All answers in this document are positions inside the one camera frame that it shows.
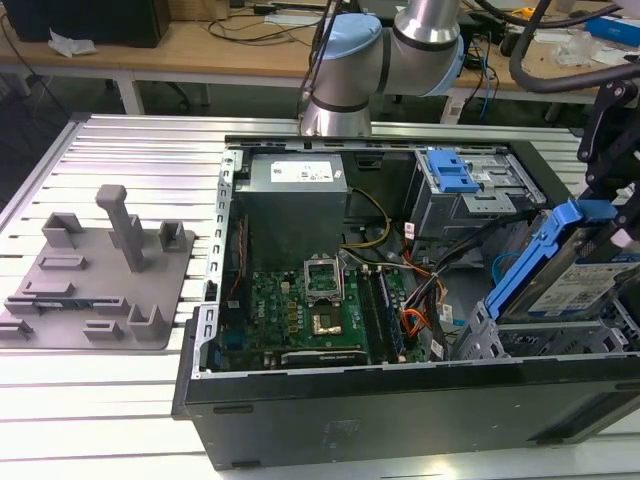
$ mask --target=black cable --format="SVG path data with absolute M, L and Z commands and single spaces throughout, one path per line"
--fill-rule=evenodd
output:
M 277 25 L 278 27 L 280 27 L 281 31 L 279 32 L 273 32 L 273 33 L 268 33 L 265 35 L 260 35 L 258 37 L 247 37 L 247 38 L 234 38 L 234 37 L 229 37 L 226 34 L 225 35 L 220 35 L 219 33 L 216 32 L 212 32 L 211 28 L 215 25 L 218 25 L 220 28 L 222 28 L 223 31 L 226 30 L 226 27 L 222 26 L 218 21 L 215 22 L 211 22 L 209 24 L 209 27 L 207 28 L 207 31 L 209 32 L 209 34 L 211 34 L 212 36 L 216 37 L 216 38 L 220 38 L 222 40 L 227 40 L 229 42 L 236 42 L 236 43 L 245 43 L 245 44 L 256 44 L 259 46 L 263 46 L 263 45 L 273 45 L 273 43 L 270 44 L 264 44 L 261 42 L 264 41 L 269 41 L 269 40 L 277 40 L 278 37 L 282 36 L 283 34 L 289 34 L 289 32 L 293 32 L 295 30 L 300 30 L 302 28 L 309 28 L 312 27 L 316 24 L 311 24 L 311 25 L 298 25 L 295 27 L 291 27 L 291 28 L 283 28 L 281 25 Z M 243 28 L 249 28 L 249 27 L 253 27 L 259 25 L 258 23 L 254 23 L 251 25 L 247 25 L 246 27 Z
M 496 95 L 498 94 L 498 90 L 500 90 L 500 77 L 498 76 L 498 72 L 491 66 L 487 64 L 487 69 L 491 70 L 493 73 L 493 77 L 496 79 L 496 88 L 493 91 L 493 96 L 491 97 L 491 103 L 496 99 Z
M 324 52 L 327 49 L 327 45 L 329 45 L 329 37 L 331 36 L 331 31 L 333 30 L 333 24 L 336 21 L 336 17 L 338 16 L 338 12 L 342 8 L 342 0 L 336 0 L 336 4 L 333 7 L 333 12 L 331 13 L 331 18 L 329 19 L 329 25 L 327 25 L 327 31 L 324 32 L 324 36 L 322 37 L 322 45 L 320 46 L 320 53 L 318 55 L 318 65 L 316 66 L 316 71 L 313 74 L 313 79 L 311 80 L 311 84 L 309 88 L 311 92 L 313 92 L 313 87 L 316 84 L 316 79 L 318 78 L 318 72 L 320 71 L 320 67 L 322 66 L 322 60 L 324 60 Z
M 16 46 L 13 44 L 13 42 L 11 41 L 11 38 L 9 37 L 9 34 L 7 33 L 7 30 L 4 26 L 4 20 L 8 19 L 9 17 L 7 17 L 7 14 L 5 13 L 4 15 L 2 15 L 2 17 L 0 17 L 0 27 L 2 27 L 2 33 L 4 34 L 4 37 L 7 39 L 7 43 L 9 44 L 9 46 L 11 47 L 11 50 L 13 50 L 13 53 L 16 54 L 16 57 L 18 57 L 18 59 L 22 62 L 22 64 L 27 67 L 27 69 L 31 72 L 31 74 L 35 77 L 35 79 L 40 82 L 42 84 L 42 86 L 44 87 L 44 89 L 47 91 L 47 93 L 49 94 L 49 96 L 51 97 L 51 99 L 53 100 L 53 102 L 58 106 L 58 108 L 60 108 L 60 110 L 64 113 L 65 117 L 69 118 L 69 112 L 67 112 L 67 109 L 64 108 L 64 106 L 62 105 L 62 103 L 60 103 L 60 101 L 58 100 L 58 98 L 51 92 L 51 90 L 49 90 L 49 87 L 47 86 L 47 84 L 42 80 L 42 78 L 40 78 L 40 76 L 35 72 L 35 70 L 33 68 L 31 68 L 31 65 L 29 65 L 27 63 L 27 61 L 24 59 L 24 57 L 20 54 L 20 52 L 18 51 L 18 49 L 16 48 Z
M 595 72 L 581 73 L 569 77 L 538 78 L 529 75 L 522 68 L 533 34 L 546 12 L 551 0 L 540 0 L 531 20 L 520 35 L 509 61 L 509 72 L 514 81 L 522 88 L 536 93 L 559 93 L 582 90 L 600 86 L 613 81 L 631 80 L 640 77 L 640 63 L 620 65 Z
M 322 65 L 324 52 L 327 48 L 327 44 L 329 43 L 329 37 L 331 36 L 333 23 L 335 22 L 335 18 L 338 14 L 338 11 L 342 6 L 342 0 L 336 0 L 334 11 L 331 14 L 331 19 L 329 20 L 329 25 L 326 28 L 324 28 L 324 24 L 326 22 L 328 12 L 331 9 L 332 3 L 333 3 L 333 0 L 327 0 L 327 4 L 325 6 L 325 10 L 323 11 L 322 18 L 318 22 L 318 27 L 316 28 L 317 35 L 314 35 L 313 42 L 312 42 L 312 49 L 311 49 L 311 55 L 310 55 L 311 61 L 309 64 L 309 68 L 307 69 L 302 79 L 302 82 L 300 83 L 300 89 L 298 91 L 295 118 L 298 118 L 298 114 L 300 113 L 300 100 L 302 98 L 302 95 L 304 94 L 305 88 L 307 86 L 307 81 L 309 80 L 309 77 L 311 76 L 311 74 L 314 74 L 313 80 L 311 82 L 311 87 L 310 87 L 310 90 L 313 90 L 313 85 L 315 84 L 315 80 L 318 76 L 318 71 L 320 70 L 320 66 Z
M 474 55 L 471 52 L 467 52 L 467 56 L 471 57 L 474 60 L 477 60 L 480 64 L 482 64 L 482 58 L 479 55 Z M 484 83 L 484 69 L 480 68 L 480 78 L 478 79 L 478 84 L 476 85 L 476 88 L 473 89 L 473 92 L 471 93 L 471 96 L 469 98 L 467 98 L 465 100 L 464 104 L 462 105 L 462 109 L 460 110 L 460 115 L 462 115 L 462 113 L 465 111 L 465 109 L 467 108 L 469 103 L 471 103 L 471 100 L 473 100 L 475 98 L 476 94 L 478 93 L 478 90 L 480 90 L 480 87 L 482 86 L 483 83 Z
M 539 213 L 540 209 L 531 209 L 514 213 L 512 215 L 504 215 L 502 217 L 494 218 L 469 234 L 467 237 L 453 244 L 445 251 L 433 267 L 432 270 L 436 273 L 416 289 L 417 293 L 410 295 L 410 304 L 407 304 L 407 308 L 415 308 L 420 305 L 423 300 L 427 298 L 427 295 L 429 295 L 429 291 L 433 289 L 434 284 L 437 284 L 437 282 L 434 281 L 434 278 L 445 272 L 453 262 L 460 260 L 467 252 L 480 246 L 490 235 L 498 231 L 500 228 L 506 227 L 512 223 L 523 221 L 532 222 Z
M 476 3 L 500 20 L 504 20 L 507 23 L 511 23 L 512 25 L 518 25 L 520 27 L 526 27 L 529 25 L 530 21 L 525 18 L 514 17 L 513 15 L 509 15 L 508 13 L 503 12 L 502 10 L 494 7 L 487 0 L 475 0 Z M 618 7 L 617 5 L 609 5 L 608 7 L 601 8 L 593 13 L 589 13 L 582 17 L 577 18 L 567 18 L 564 20 L 552 20 L 549 22 L 540 22 L 536 28 L 569 28 L 574 25 L 579 25 L 588 20 L 592 20 L 594 18 L 602 17 L 604 15 L 609 15 L 613 12 L 617 12 L 618 10 L 622 10 L 622 7 Z

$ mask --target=chip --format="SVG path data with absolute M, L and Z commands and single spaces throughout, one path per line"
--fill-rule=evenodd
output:
M 314 335 L 342 335 L 340 308 L 320 305 L 311 308 L 309 313 Z

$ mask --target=blue object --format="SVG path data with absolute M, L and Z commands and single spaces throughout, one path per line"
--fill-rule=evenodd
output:
M 462 37 L 458 37 L 456 56 L 454 57 L 453 62 L 451 62 L 451 66 L 449 67 L 449 70 L 444 75 L 444 77 L 442 77 L 442 80 L 440 80 L 440 83 L 438 83 L 438 85 L 436 85 L 432 90 L 430 90 L 428 93 L 425 93 L 422 96 L 436 97 L 438 95 L 446 95 L 449 89 L 451 88 L 451 86 L 453 85 L 453 82 L 455 82 L 456 78 L 458 78 L 458 75 L 460 74 L 460 70 L 462 70 L 463 63 L 464 63 L 464 40 L 462 40 Z
M 508 257 L 519 257 L 519 256 L 520 256 L 519 252 L 508 252 L 508 253 L 503 253 L 502 255 L 498 255 L 493 260 L 493 263 L 491 264 L 491 278 L 493 279 L 493 283 L 495 285 L 500 283 L 500 270 L 498 270 L 500 268 L 500 262 Z
M 467 165 L 451 149 L 427 150 L 427 166 L 444 193 L 476 193 L 480 185 L 472 180 Z
M 327 49 L 322 58 L 335 60 L 353 55 L 371 45 L 381 34 L 382 24 L 373 15 L 363 13 L 338 15 L 333 23 Z
M 532 271 L 560 250 L 558 238 L 562 232 L 577 223 L 605 223 L 617 214 L 616 208 L 607 200 L 570 200 L 554 208 L 527 249 L 487 296 L 485 306 L 491 318 L 499 318 L 511 294 L 531 280 Z
M 632 47 L 640 46 L 640 22 L 638 21 L 633 23 L 632 20 L 614 17 L 594 18 L 586 23 L 585 30 L 594 37 L 624 43 Z

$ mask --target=lab floor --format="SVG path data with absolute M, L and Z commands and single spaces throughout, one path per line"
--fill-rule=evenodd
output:
M 32 168 L 66 123 L 65 116 L 44 93 L 42 85 L 29 79 L 32 94 L 19 99 L 9 94 L 0 100 L 0 209 L 11 199 Z M 191 109 L 181 111 L 180 97 L 162 82 L 141 82 L 141 93 L 149 115 L 196 115 L 252 118 L 292 118 L 297 90 L 290 88 L 213 85 L 211 104 L 200 105 L 198 86 L 181 85 L 191 100 Z M 68 112 L 123 113 L 117 89 L 108 89 L 103 80 L 54 78 L 49 88 Z M 484 99 L 474 99 L 463 112 L 460 123 L 480 124 Z M 444 97 L 405 97 L 382 112 L 382 97 L 371 101 L 374 121 L 438 123 Z M 544 120 L 548 103 L 495 100 L 484 123 L 508 126 L 550 126 Z M 553 126 L 584 126 L 581 106 L 566 106 Z

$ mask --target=power supply label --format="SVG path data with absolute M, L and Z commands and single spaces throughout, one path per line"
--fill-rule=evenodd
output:
M 273 183 L 330 183 L 333 182 L 331 162 L 273 162 Z

